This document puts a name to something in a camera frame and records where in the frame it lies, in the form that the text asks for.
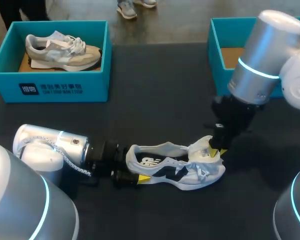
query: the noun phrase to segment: cardboard bottom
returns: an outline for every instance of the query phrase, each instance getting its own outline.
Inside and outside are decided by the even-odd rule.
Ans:
[[[96,69],[90,70],[90,71],[100,71],[101,67],[97,67]],[[66,70],[63,70],[61,68],[58,69],[34,69],[31,68],[29,65],[29,56],[27,53],[24,54],[22,62],[19,67],[19,73],[33,73],[33,72],[66,72]]]
[[[234,69],[238,64],[239,57],[244,53],[243,47],[224,47],[221,54],[226,69]]]

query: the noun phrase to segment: glowing blue ring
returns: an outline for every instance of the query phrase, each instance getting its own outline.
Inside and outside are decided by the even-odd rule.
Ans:
[[[296,205],[295,205],[295,200],[294,200],[294,186],[295,186],[295,181],[299,175],[299,173],[295,176],[295,178],[293,179],[293,182],[292,182],[292,185],[291,185],[291,192],[290,192],[290,195],[291,195],[291,202],[292,202],[292,207],[293,207],[293,210],[294,210],[294,213],[296,215],[296,218],[299,220],[300,222],[300,215],[297,211],[297,208],[296,208]]]
[[[268,74],[265,74],[263,72],[254,70],[253,68],[246,65],[240,58],[238,59],[238,62],[242,65],[242,67],[249,70],[250,72],[253,72],[254,74],[260,75],[260,76],[268,78],[268,79],[279,79],[279,76],[272,76],[272,75],[268,75]]]
[[[41,220],[38,224],[38,226],[36,227],[36,229],[34,230],[32,236],[29,238],[29,240],[34,240],[36,238],[36,236],[38,235],[42,225],[44,224],[44,221],[46,219],[46,216],[47,216],[47,212],[48,212],[48,207],[49,207],[49,198],[50,198],[50,193],[49,193],[49,188],[48,188],[48,184],[46,182],[46,180],[40,176],[42,179],[43,179],[43,182],[44,182],[44,186],[45,186],[45,205],[44,205],[44,209],[43,209],[43,214],[42,214],[42,217],[41,217]]]

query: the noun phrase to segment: shoe tongue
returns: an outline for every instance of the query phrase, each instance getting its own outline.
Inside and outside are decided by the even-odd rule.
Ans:
[[[52,33],[52,35],[50,36],[51,39],[59,40],[59,41],[64,41],[65,37],[66,37],[66,35],[64,35],[58,31],[54,31],[54,33]]]
[[[58,46],[61,46],[63,48],[69,48],[71,45],[68,42],[65,41],[59,41],[59,40],[48,40],[46,41],[46,48],[49,47],[50,44],[56,44]]]
[[[216,154],[214,157],[210,156],[209,146],[203,144],[199,147],[198,145],[190,145],[188,148],[188,159],[189,163],[215,163],[220,159],[220,155]]]

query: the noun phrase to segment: metal cylinder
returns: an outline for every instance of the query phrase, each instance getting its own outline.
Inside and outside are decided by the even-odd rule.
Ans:
[[[257,17],[239,58],[229,91],[248,104],[265,104],[285,62],[300,49],[300,21],[283,12],[265,10]]]
[[[72,200],[0,146],[0,240],[76,240]]]
[[[17,154],[23,140],[36,136],[45,137],[54,142],[76,166],[84,165],[89,148],[86,136],[30,124],[22,125],[16,132],[13,140],[13,153]]]
[[[276,202],[273,227],[279,240],[300,240],[300,173]]]

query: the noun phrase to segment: robotic arm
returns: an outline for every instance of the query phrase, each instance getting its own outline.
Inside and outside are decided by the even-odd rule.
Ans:
[[[300,109],[300,21],[285,13],[260,13],[238,59],[228,89],[231,95],[216,97],[212,110],[217,117],[210,155],[225,153],[232,140],[249,127],[280,82],[286,101]]]

